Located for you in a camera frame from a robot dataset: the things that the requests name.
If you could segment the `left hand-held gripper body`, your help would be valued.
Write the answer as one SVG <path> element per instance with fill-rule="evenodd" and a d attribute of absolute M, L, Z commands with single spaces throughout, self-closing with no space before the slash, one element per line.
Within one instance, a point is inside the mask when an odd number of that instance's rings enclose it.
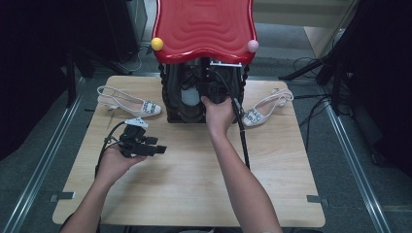
<path fill-rule="evenodd" d="M 149 138 L 145 137 L 149 125 L 140 117 L 127 119 L 124 123 L 126 126 L 119 142 L 122 155 L 129 158 L 136 155 L 154 156 L 156 147 L 150 144 Z"/>

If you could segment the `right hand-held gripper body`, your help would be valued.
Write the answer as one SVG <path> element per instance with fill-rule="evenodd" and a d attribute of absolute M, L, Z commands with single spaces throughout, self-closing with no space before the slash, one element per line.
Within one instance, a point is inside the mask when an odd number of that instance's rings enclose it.
<path fill-rule="evenodd" d="M 201 67 L 201 76 L 194 85 L 200 96 L 207 96 L 213 103 L 222 103 L 226 97 L 242 101 L 241 64 L 210 60 Z"/>

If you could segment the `white heeled shoe rhinestone buckle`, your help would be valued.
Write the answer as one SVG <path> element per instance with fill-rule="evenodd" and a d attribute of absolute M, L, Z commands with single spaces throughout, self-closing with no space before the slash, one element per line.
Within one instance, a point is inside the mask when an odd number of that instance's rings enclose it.
<path fill-rule="evenodd" d="M 121 109 L 134 117 L 154 117 L 161 114 L 161 107 L 156 102 L 135 97 L 111 86 L 99 86 L 97 93 L 97 102 L 108 109 Z"/>
<path fill-rule="evenodd" d="M 265 124 L 277 108 L 292 100 L 293 94 L 289 89 L 274 88 L 270 95 L 261 99 L 243 115 L 242 122 L 247 127 Z"/>

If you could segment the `red-topped black shoe rack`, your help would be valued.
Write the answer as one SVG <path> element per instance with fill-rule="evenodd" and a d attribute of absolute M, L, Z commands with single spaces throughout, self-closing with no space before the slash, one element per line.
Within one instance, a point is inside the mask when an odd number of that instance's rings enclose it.
<path fill-rule="evenodd" d="M 156 0 L 151 46 L 167 120 L 188 123 L 180 115 L 178 66 L 195 65 L 201 70 L 210 60 L 241 64 L 245 91 L 249 65 L 259 47 L 253 0 Z"/>

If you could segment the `person's left hand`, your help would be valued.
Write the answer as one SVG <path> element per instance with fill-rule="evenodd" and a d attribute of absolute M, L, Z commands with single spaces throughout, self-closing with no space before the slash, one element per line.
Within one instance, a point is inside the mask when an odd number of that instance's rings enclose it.
<path fill-rule="evenodd" d="M 109 147 L 103 153 L 95 181 L 112 186 L 132 166 L 143 162 L 145 159 L 146 156 L 141 155 L 128 158 L 121 153 L 119 146 Z"/>

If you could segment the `person's right hand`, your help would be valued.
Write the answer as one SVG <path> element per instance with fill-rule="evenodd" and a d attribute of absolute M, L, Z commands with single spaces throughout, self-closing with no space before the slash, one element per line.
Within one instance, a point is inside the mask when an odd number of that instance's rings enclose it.
<path fill-rule="evenodd" d="M 202 96 L 201 101 L 206 107 L 206 124 L 210 136 L 212 138 L 225 136 L 235 119 L 231 99 L 226 98 L 220 104 L 215 104 L 208 97 Z"/>

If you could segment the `black metal stand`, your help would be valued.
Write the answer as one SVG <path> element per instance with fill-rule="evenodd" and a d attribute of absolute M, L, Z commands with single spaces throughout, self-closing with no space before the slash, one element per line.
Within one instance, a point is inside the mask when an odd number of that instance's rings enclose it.
<path fill-rule="evenodd" d="M 322 69 L 316 76 L 316 83 L 318 85 L 326 85 L 329 80 L 332 79 L 331 107 L 335 114 L 339 116 L 340 87 L 345 75 L 345 63 L 338 51 L 331 50 L 325 56 L 317 58 L 314 62 L 309 63 L 305 67 L 300 68 L 291 74 L 279 77 L 279 80 L 291 81 L 318 67 L 322 67 Z"/>
<path fill-rule="evenodd" d="M 78 94 L 75 84 L 75 69 L 78 69 L 83 77 L 92 78 L 95 73 L 95 69 L 91 63 L 92 60 L 97 61 L 104 67 L 114 71 L 117 75 L 126 75 L 126 72 L 119 66 L 116 66 L 109 60 L 104 59 L 92 50 L 81 46 L 72 47 L 66 55 L 66 80 L 68 91 L 68 101 L 66 104 L 67 108 L 74 104 Z"/>

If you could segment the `grey table clamp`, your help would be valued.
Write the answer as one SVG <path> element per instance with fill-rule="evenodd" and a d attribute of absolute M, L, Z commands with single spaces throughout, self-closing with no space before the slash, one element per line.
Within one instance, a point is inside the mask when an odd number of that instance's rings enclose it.
<path fill-rule="evenodd" d="M 319 195 L 307 195 L 306 198 L 309 203 L 318 203 L 322 204 L 323 206 L 328 205 L 328 200 Z"/>
<path fill-rule="evenodd" d="M 58 192 L 56 194 L 52 194 L 49 201 L 56 203 L 59 200 L 70 200 L 73 199 L 76 195 L 75 191 L 69 191 L 69 192 Z"/>

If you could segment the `metal floor rail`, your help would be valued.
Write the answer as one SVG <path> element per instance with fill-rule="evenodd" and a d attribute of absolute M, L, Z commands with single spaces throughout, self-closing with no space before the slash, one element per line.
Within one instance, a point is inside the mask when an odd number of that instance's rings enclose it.
<path fill-rule="evenodd" d="M 332 104 L 326 107 L 327 115 L 348 162 L 351 174 L 360 192 L 361 199 L 369 214 L 376 233 L 393 233 L 373 188 L 358 160 L 357 153 L 349 139 L 340 115 Z"/>
<path fill-rule="evenodd" d="M 77 82 L 77 96 L 74 98 L 73 103 L 64 109 L 59 122 L 54 126 L 52 135 L 48 140 L 48 144 L 45 149 L 40 153 L 40 157 L 29 176 L 27 184 L 24 186 L 21 194 L 18 196 L 16 204 L 13 208 L 13 212 L 7 219 L 7 222 L 3 228 L 0 229 L 0 233 L 17 233 L 40 188 L 46 177 L 47 172 L 52 166 L 54 157 L 60 147 L 60 144 L 65 137 L 67 129 L 73 120 L 73 117 L 78 110 L 82 97 L 84 95 L 88 80 L 86 78 L 80 78 Z"/>

